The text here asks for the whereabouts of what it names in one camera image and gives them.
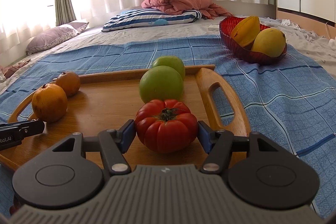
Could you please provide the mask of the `red ribbed tomato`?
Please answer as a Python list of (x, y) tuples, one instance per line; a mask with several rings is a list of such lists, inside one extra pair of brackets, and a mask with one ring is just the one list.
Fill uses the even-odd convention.
[(198, 134), (197, 118), (183, 102), (174, 99), (144, 104), (134, 122), (140, 142), (157, 153), (184, 149)]

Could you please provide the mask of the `large orange fruit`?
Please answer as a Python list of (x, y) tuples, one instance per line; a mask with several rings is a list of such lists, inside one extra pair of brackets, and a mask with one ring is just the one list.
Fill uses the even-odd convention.
[(54, 123), (66, 114), (68, 99), (60, 86), (50, 83), (34, 92), (31, 104), (38, 119)]

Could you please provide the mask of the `pink white clothes pile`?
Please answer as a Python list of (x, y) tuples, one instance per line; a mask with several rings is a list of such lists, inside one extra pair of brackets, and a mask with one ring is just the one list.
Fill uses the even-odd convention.
[(10, 65), (8, 67), (3, 67), (1, 66), (0, 68), (0, 82), (4, 82), (8, 78), (10, 78), (16, 71), (18, 71), (20, 68), (24, 67), (27, 65), (31, 60), (22, 60), (17, 62), (14, 65)]

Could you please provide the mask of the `small orange fruit behind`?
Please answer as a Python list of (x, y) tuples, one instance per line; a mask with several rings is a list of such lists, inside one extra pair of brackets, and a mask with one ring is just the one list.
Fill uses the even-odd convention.
[(76, 73), (63, 72), (57, 77), (55, 83), (64, 90), (67, 97), (72, 97), (79, 91), (81, 81)]

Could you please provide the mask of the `front green apple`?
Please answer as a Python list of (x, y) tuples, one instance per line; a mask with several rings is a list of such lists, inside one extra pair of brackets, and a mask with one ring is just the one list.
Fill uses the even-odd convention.
[(148, 70), (141, 77), (139, 95), (144, 103), (152, 100), (179, 100), (183, 87), (181, 75), (175, 69), (161, 65)]

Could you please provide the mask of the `green apple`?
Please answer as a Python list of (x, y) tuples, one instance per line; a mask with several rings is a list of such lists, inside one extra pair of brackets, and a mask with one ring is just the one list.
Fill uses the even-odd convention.
[(148, 70), (141, 77), (139, 95), (144, 103), (152, 100), (179, 100), (183, 87), (181, 75), (175, 69), (161, 65)]
[(184, 80), (186, 71), (185, 71), (185, 65), (183, 61), (177, 57), (177, 56), (160, 56), (154, 60), (152, 63), (152, 67), (158, 67), (158, 66), (167, 66), (175, 69), (180, 75), (181, 78)]

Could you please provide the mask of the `blue checked bed sheet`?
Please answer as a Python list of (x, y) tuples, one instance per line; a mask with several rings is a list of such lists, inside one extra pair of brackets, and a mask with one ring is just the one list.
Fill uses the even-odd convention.
[(149, 68), (160, 56), (186, 65), (213, 64), (239, 96), (251, 129), (315, 169), (320, 188), (313, 207), (323, 218), (335, 210), (335, 79), (289, 46), (275, 65), (239, 60), (218, 35), (88, 46), (43, 57), (9, 85), (1, 84), (1, 122), (31, 92), (63, 71), (80, 75)]

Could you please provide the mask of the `purple pillow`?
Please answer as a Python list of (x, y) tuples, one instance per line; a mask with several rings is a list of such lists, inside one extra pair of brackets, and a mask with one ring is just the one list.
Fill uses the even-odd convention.
[(75, 36), (81, 34), (88, 26), (88, 22), (70, 22), (50, 28), (33, 37), (27, 45), (27, 55), (49, 50)]

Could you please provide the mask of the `rear green apple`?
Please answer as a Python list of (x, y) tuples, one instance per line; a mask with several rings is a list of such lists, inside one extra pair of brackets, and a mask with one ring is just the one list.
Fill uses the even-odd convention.
[(185, 71), (185, 65), (183, 61), (177, 57), (177, 56), (160, 56), (154, 60), (152, 63), (152, 67), (158, 67), (158, 66), (167, 66), (175, 69), (180, 75), (181, 78), (184, 80), (186, 71)]

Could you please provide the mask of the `yellow starfruit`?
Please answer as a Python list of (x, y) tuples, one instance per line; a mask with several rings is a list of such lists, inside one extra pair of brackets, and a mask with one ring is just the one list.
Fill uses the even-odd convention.
[(241, 20), (232, 30), (230, 37), (241, 47), (254, 42), (260, 33), (260, 20), (258, 16), (250, 16)]

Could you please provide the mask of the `yellow mango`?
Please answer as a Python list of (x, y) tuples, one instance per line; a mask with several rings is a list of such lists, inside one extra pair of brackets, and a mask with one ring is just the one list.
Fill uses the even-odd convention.
[(256, 36), (251, 51), (264, 53), (269, 57), (279, 57), (285, 46), (285, 34), (277, 28), (267, 28)]

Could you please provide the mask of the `red glass fruit bowl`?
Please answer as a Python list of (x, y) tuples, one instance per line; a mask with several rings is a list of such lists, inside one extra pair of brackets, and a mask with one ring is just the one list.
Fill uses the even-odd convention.
[(261, 24), (257, 16), (229, 16), (219, 23), (219, 32), (227, 48), (248, 63), (275, 64), (287, 52), (285, 35)]

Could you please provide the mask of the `blue white striped pillow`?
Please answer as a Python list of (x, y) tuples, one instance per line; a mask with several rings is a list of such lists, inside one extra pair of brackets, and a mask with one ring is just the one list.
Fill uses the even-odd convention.
[(170, 15), (156, 9), (135, 9), (124, 11), (106, 22), (102, 32), (111, 32), (128, 28), (168, 26), (194, 23), (202, 18), (198, 10), (187, 10), (180, 15)]

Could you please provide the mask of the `white crumpled cloth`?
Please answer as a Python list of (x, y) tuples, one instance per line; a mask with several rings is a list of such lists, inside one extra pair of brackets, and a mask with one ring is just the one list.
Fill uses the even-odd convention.
[(295, 30), (300, 30), (301, 29), (300, 26), (297, 23), (292, 22), (290, 19), (282, 19), (281, 24), (283, 26), (294, 28)]

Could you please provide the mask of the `pink crumpled blanket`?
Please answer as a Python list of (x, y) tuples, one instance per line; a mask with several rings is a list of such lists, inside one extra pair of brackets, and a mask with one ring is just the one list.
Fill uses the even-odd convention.
[(156, 9), (169, 15), (181, 15), (187, 10), (197, 10), (206, 19), (232, 16), (229, 11), (213, 0), (144, 0), (141, 7)]

